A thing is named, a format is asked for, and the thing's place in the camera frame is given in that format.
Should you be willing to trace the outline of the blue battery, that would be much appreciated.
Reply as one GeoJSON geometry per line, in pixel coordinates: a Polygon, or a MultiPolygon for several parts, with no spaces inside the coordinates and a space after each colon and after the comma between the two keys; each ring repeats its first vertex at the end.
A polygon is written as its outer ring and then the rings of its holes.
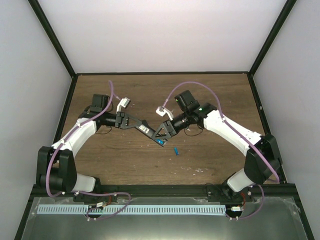
{"type": "Polygon", "coordinates": [[[156,142],[161,146],[165,145],[165,142],[162,139],[157,139],[156,142]]]}
{"type": "Polygon", "coordinates": [[[174,147],[173,149],[174,149],[175,154],[178,156],[178,155],[179,155],[178,148],[177,148],[177,147],[174,147]]]}

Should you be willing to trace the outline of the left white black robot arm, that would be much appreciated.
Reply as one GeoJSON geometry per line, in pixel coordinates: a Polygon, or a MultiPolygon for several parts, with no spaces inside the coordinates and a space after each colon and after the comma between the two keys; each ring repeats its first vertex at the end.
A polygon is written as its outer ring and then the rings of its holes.
{"type": "Polygon", "coordinates": [[[102,126],[126,129],[125,109],[130,99],[119,100],[115,113],[114,95],[94,94],[91,105],[79,115],[75,125],[51,146],[43,146],[38,151],[36,184],[45,188],[49,197],[56,197],[68,192],[84,192],[89,201],[97,202],[102,196],[102,189],[97,186],[98,179],[77,172],[75,157],[86,141],[102,126]]]}

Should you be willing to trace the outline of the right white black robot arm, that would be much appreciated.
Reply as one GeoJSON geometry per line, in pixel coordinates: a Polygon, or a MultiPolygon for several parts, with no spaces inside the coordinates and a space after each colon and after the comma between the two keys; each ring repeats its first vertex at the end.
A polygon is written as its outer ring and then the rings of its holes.
{"type": "Polygon", "coordinates": [[[162,117],[167,115],[169,119],[155,131],[153,140],[163,144],[181,130],[197,125],[222,137],[245,156],[244,167],[229,176],[221,186],[225,200],[232,202],[244,188],[261,185],[271,176],[277,176],[282,160],[276,138],[272,134],[261,135],[251,131],[223,115],[216,106],[208,102],[200,105],[189,90],[178,94],[174,99],[182,113],[173,116],[167,108],[159,106],[156,113],[162,117]]]}

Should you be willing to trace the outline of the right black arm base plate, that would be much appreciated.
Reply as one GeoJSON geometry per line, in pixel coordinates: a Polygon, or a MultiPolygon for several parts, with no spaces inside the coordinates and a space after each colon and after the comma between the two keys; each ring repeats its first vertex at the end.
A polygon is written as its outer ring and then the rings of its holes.
{"type": "Polygon", "coordinates": [[[207,193],[207,198],[210,202],[226,202],[226,203],[235,203],[235,202],[250,202],[252,197],[244,194],[243,192],[232,193],[231,195],[226,195],[223,192],[218,191],[209,191],[207,193]]]}

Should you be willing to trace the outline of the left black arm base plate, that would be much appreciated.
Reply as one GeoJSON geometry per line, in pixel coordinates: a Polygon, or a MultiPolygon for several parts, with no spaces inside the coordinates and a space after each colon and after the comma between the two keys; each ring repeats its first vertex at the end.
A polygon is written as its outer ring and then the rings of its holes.
{"type": "Polygon", "coordinates": [[[73,201],[74,202],[84,202],[84,203],[98,203],[98,202],[116,202],[116,200],[118,199],[117,196],[112,195],[112,196],[105,196],[105,194],[108,194],[108,192],[94,192],[94,194],[98,194],[97,195],[88,195],[88,194],[83,194],[83,193],[79,193],[76,194],[75,191],[71,192],[74,197],[73,197],[73,201]]]}

